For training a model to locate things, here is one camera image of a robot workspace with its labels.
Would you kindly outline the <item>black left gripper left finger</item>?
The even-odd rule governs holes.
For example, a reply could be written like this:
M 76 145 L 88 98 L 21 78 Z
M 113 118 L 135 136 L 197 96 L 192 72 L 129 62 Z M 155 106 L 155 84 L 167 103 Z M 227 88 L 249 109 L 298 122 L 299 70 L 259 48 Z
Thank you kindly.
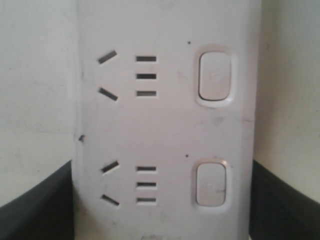
M 72 165 L 68 161 L 45 180 L 0 208 L 2 240 L 73 240 Z

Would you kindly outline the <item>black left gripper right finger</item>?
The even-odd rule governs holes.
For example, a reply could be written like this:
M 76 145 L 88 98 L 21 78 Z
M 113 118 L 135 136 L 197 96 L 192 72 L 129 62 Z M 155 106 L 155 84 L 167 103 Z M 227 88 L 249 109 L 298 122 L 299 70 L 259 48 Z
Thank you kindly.
M 253 240 L 318 240 L 320 204 L 253 161 L 249 236 Z

